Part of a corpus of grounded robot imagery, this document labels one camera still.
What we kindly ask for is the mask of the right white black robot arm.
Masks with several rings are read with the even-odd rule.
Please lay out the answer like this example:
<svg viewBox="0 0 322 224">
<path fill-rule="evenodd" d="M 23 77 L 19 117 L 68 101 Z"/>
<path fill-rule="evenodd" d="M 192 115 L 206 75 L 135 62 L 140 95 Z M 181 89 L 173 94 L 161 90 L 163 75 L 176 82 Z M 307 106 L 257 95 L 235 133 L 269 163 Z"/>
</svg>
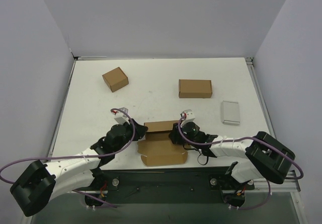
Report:
<svg viewBox="0 0 322 224">
<path fill-rule="evenodd" d="M 169 138 L 173 144 L 190 145 L 207 158 L 237 158 L 226 175 L 238 183 L 265 178 L 282 184 L 291 166 L 297 166 L 294 152 L 264 131 L 234 139 L 206 134 L 194 122 L 179 122 L 173 124 Z"/>
</svg>

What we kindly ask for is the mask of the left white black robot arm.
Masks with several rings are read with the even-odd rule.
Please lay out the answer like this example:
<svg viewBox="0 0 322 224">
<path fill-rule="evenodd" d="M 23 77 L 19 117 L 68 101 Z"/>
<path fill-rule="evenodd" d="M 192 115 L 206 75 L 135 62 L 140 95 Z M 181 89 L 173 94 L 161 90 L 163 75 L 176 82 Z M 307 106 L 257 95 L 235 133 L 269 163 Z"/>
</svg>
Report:
<svg viewBox="0 0 322 224">
<path fill-rule="evenodd" d="M 133 141 L 142 139 L 148 127 L 134 119 L 116 124 L 106 136 L 81 153 L 66 159 L 42 163 L 33 161 L 10 188 L 24 215 L 40 212 L 51 199 L 78 188 L 99 189 L 103 176 L 100 167 L 111 162 L 115 155 Z"/>
</svg>

